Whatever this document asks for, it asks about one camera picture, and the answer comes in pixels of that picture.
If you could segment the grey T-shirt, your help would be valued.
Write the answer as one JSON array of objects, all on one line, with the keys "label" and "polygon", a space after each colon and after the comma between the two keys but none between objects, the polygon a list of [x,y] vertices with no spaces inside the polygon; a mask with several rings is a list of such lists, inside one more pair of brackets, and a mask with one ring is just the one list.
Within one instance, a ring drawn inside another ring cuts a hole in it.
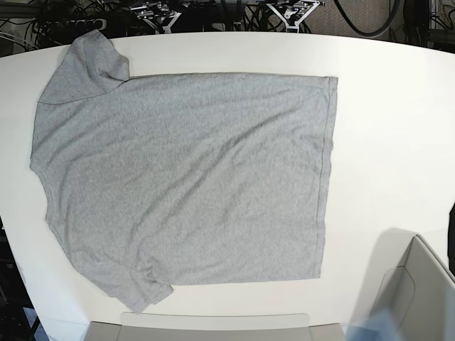
[{"label": "grey T-shirt", "polygon": [[36,107],[31,170],[77,272],[136,313],[174,286],[318,278],[338,80],[132,77],[99,31]]}]

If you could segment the grey tray at bottom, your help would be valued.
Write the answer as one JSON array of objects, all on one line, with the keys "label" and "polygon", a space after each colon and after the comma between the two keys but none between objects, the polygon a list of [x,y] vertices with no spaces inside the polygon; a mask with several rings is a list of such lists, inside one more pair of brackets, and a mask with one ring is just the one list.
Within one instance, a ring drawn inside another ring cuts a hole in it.
[{"label": "grey tray at bottom", "polygon": [[305,313],[164,315],[122,313],[120,323],[92,321],[86,340],[345,340],[338,324],[310,325]]}]

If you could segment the black power strip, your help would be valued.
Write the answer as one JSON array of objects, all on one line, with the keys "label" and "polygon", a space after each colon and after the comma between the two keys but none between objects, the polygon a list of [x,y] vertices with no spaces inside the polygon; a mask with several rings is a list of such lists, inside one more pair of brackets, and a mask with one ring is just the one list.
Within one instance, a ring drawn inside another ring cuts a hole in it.
[{"label": "black power strip", "polygon": [[71,32],[88,32],[92,30],[104,30],[107,27],[107,20],[104,18],[77,19],[69,21],[47,22],[48,27],[56,30]]}]

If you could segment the grey bin at right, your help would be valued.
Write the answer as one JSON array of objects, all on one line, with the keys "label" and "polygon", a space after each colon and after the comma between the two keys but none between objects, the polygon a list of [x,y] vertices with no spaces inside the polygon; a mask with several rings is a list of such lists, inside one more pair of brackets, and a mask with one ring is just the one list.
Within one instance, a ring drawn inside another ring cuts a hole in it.
[{"label": "grey bin at right", "polygon": [[454,339],[454,276],[421,236],[385,274],[368,323],[378,340]]}]

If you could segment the white gripper mount right background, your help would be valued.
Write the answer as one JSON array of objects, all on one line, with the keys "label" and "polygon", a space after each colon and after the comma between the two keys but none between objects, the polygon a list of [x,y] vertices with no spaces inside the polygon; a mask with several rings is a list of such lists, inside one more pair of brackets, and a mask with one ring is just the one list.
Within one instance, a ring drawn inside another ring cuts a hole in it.
[{"label": "white gripper mount right background", "polygon": [[325,1],[265,1],[266,7],[284,24],[286,33],[299,33],[305,20]]}]

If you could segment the white gripper mount background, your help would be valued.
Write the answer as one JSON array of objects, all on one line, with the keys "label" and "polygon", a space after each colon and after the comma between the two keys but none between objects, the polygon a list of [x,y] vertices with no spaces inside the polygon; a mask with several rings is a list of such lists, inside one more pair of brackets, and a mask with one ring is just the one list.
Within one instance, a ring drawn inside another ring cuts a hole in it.
[{"label": "white gripper mount background", "polygon": [[305,20],[325,1],[265,1],[266,7],[284,24],[286,33],[299,33]]},{"label": "white gripper mount background", "polygon": [[151,26],[156,34],[171,34],[172,27],[181,16],[181,12],[172,9],[162,1],[145,1],[134,4],[129,10],[140,20]]}]

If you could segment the white gripper mount left background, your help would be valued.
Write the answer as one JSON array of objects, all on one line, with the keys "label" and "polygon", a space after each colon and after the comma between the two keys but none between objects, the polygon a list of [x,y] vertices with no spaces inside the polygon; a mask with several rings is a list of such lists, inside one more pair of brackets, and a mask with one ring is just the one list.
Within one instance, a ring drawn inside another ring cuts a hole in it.
[{"label": "white gripper mount left background", "polygon": [[181,16],[181,12],[172,9],[162,1],[145,1],[134,4],[129,10],[140,20],[151,26],[156,34],[171,34],[172,27]]}]

